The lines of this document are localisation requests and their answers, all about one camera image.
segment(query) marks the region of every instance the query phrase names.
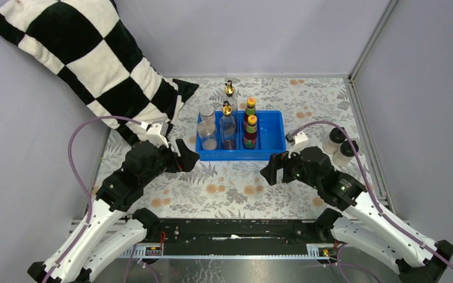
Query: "gold bottle cap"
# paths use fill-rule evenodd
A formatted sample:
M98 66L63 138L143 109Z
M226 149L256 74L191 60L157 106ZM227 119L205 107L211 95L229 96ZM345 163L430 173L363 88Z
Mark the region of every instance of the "gold bottle cap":
M228 96L233 96L234 93L235 93L235 87L232 85L232 81L231 81L231 80L226 81L226 84L225 84L225 93L226 93Z
M254 116L254 115L249 115L249 117L247 117L247 123L254 126L254 125L256 125L256 122L258 122L258 117Z
M223 112L223 115L228 117L228 116L232 115L232 107L230 105L226 104L223 106L222 112Z
M250 97L247 99L247 106L254 106L256 104L256 98Z

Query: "white wall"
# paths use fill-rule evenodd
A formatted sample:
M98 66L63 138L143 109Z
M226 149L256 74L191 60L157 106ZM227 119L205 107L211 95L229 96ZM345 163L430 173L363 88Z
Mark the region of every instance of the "white wall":
M84 200L68 165L67 143L92 117L64 82L0 37L0 282L32 282L30 264L67 239ZM88 126L74 142L86 182L104 131L101 122Z
M453 244L453 1L400 1L355 82L398 213Z
M122 20L161 73L351 72L388 0L124 0Z

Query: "jar lid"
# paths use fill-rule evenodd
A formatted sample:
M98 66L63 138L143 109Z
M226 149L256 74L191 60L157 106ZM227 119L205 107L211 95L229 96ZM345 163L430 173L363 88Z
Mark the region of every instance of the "jar lid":
M257 122L258 122L258 117L254 116L254 115L249 115L249 117L247 117L247 123L249 123L250 125L255 126Z
M225 104L223 106L223 115L225 115L226 117L229 117L230 115L232 115L232 107L229 105L229 104Z
M197 125L197 132L203 136L208 136L216 130L216 125L209 120L202 121Z
M346 140L346 137L344 134L338 129L334 128L330 133L329 133L329 139L333 143L343 143L344 140Z
M256 98L250 97L247 99L247 105L248 106L254 106L256 104Z
M204 117L209 117L214 115L214 107L210 104L201 106L200 114Z
M232 81L228 80L225 84L225 94L228 96L233 96L235 93L235 87L232 85Z
M357 141L352 140L352 143L353 143L353 147L355 147L355 150L357 152L359 152L359 145L357 144ZM354 156L352 147L351 147L351 145L350 145L350 143L348 141L345 141L339 147L339 151L346 157L353 157Z

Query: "red wire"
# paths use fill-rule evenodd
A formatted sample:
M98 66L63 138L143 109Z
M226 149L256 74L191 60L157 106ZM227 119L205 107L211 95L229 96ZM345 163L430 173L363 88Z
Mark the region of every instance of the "red wire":
M160 233L160 252L162 253L162 245L164 244L164 241L166 240L166 232L162 231Z

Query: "table surface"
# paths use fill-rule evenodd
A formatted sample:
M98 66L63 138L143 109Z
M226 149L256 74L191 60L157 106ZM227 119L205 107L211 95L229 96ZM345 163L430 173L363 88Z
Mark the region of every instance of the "table surface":
M195 151L196 124L199 108L212 103L220 108L224 78L185 78L200 85L186 102L169 139L183 139ZM248 97L257 99L259 110L280 110L284 131L294 130L311 121L333 121L344 127L358 141L343 79L341 78L242 78L233 79L238 91L239 110L245 109ZM328 125L306 129L309 145L321 147ZM130 146L116 131L111 131L100 163L94 190L104 178L117 170ZM360 152L366 170L365 156ZM260 175L267 161L197 162L190 173L164 173L145 187L144 195L134 203L129 213L148 208L161 218L258 218L258 219L316 219L327 207L317 191L300 183L269 186ZM353 159L339 168L363 182L359 167ZM371 178L367 170L367 179Z
M154 283L147 267L134 263L127 283ZM382 283L400 283L398 276L386 265L355 248L346 247L342 262L367 268ZM116 259L101 272L94 283L122 282L127 259ZM314 260L304 259L160 259L152 264L160 282L167 283L345 283L334 265L325 268ZM370 275L354 268L343 267L350 282L377 283Z

